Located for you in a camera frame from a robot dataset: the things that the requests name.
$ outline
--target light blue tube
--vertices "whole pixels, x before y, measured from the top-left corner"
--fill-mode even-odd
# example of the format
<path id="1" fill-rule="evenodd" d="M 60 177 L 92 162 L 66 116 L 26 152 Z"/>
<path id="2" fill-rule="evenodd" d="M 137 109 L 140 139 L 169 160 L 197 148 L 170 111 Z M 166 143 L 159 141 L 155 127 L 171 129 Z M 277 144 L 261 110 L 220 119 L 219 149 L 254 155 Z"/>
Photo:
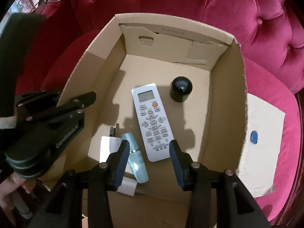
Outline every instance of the light blue tube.
<path id="1" fill-rule="evenodd" d="M 130 143 L 130 155 L 128 163 L 138 183 L 145 183 L 149 180 L 143 156 L 134 135 L 129 132 L 121 136 L 121 140 L 127 140 Z"/>

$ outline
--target white remote control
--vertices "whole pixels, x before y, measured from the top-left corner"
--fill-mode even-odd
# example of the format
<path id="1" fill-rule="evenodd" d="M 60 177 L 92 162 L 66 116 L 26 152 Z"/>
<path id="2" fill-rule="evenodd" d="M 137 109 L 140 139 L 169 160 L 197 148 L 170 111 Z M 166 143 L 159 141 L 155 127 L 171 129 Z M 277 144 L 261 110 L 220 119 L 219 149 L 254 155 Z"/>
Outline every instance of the white remote control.
<path id="1" fill-rule="evenodd" d="M 148 159 L 169 158 L 173 134 L 155 83 L 132 89 L 132 95 Z"/>

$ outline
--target pink velvet sofa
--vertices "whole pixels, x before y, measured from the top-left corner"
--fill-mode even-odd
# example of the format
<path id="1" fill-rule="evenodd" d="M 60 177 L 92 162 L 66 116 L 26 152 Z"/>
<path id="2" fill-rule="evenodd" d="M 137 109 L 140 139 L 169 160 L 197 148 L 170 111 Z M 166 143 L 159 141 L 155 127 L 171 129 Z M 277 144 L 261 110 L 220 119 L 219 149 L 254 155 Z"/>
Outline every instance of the pink velvet sofa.
<path id="1" fill-rule="evenodd" d="M 16 92 L 62 90 L 98 32 L 114 14 L 129 12 L 185 17 L 236 36 L 244 57 L 247 91 L 286 113 L 276 191 L 256 201 L 272 224 L 287 224 L 295 218 L 303 195 L 304 29 L 285 0 L 63 0 L 48 4 L 43 11 L 48 18 L 28 54 Z"/>

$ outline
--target black round knob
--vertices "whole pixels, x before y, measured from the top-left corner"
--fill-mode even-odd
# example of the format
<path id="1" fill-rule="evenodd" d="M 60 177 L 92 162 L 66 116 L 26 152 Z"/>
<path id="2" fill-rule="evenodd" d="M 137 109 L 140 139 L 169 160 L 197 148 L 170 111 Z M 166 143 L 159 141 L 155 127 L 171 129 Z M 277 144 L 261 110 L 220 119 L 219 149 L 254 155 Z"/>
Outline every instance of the black round knob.
<path id="1" fill-rule="evenodd" d="M 171 82 L 170 96 L 176 102 L 181 103 L 187 100 L 191 91 L 192 83 L 188 78 L 184 76 L 176 77 Z"/>

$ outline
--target tufted sofa backrest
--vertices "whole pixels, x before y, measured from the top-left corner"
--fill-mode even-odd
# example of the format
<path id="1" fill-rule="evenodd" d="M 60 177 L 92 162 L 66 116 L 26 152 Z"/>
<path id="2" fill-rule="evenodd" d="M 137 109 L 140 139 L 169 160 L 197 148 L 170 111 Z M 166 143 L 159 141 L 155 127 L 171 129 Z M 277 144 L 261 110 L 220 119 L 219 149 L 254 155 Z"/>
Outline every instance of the tufted sofa backrest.
<path id="1" fill-rule="evenodd" d="M 101 29 L 116 13 L 185 17 L 236 36 L 243 55 L 292 92 L 304 87 L 304 30 L 284 0 L 72 0 L 85 32 Z"/>

